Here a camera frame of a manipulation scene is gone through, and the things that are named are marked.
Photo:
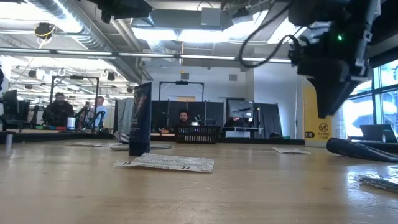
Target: exposed ceiling duct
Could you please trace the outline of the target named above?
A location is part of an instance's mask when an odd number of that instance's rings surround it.
[[[74,25],[81,27],[81,34],[86,36],[73,37],[84,45],[89,50],[97,51],[115,51],[116,48],[103,35],[103,33],[92,23],[91,19],[80,9],[80,7],[71,0],[26,0],[32,3],[37,8],[53,14],[60,20],[67,20],[71,17],[75,20]],[[68,26],[60,27],[65,32],[70,32]],[[108,63],[114,65],[128,81],[138,82],[142,81],[142,74],[140,68],[132,67],[120,57],[115,60],[107,60]]]

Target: wooden table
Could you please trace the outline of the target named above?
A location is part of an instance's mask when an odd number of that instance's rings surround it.
[[[398,222],[397,194],[351,180],[398,176],[394,164],[325,149],[286,155],[267,145],[181,144],[153,153],[211,158],[214,172],[117,169],[115,160],[132,159],[127,152],[71,142],[0,149],[1,224]]]

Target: monitor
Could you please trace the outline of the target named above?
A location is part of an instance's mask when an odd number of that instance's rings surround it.
[[[229,100],[228,111],[230,118],[248,118],[249,122],[253,119],[254,105],[251,101]]]
[[[16,119],[19,115],[17,90],[5,92],[2,96],[2,103],[4,107],[3,117],[5,119]]]
[[[391,124],[360,125],[364,140],[398,143]]]

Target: yellow sign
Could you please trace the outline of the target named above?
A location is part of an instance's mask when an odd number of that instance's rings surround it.
[[[307,146],[326,147],[331,138],[331,116],[318,117],[317,94],[310,82],[303,84],[304,140]]]

